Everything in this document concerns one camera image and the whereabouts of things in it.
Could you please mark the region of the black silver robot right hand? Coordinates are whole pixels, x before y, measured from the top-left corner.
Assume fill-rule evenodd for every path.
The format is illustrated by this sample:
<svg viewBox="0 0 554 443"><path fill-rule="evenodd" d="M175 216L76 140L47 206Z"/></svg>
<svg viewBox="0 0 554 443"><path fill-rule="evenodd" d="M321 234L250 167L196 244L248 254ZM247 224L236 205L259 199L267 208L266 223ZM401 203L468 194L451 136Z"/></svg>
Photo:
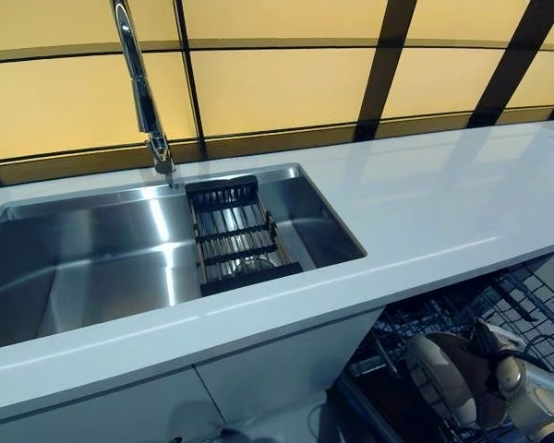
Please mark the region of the black silver robot right hand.
<svg viewBox="0 0 554 443"><path fill-rule="evenodd" d="M510 400L520 388L523 370L515 361L525 347L524 340L504 328L477 318L474 322L468 350L488 362L488 390Z"/></svg>

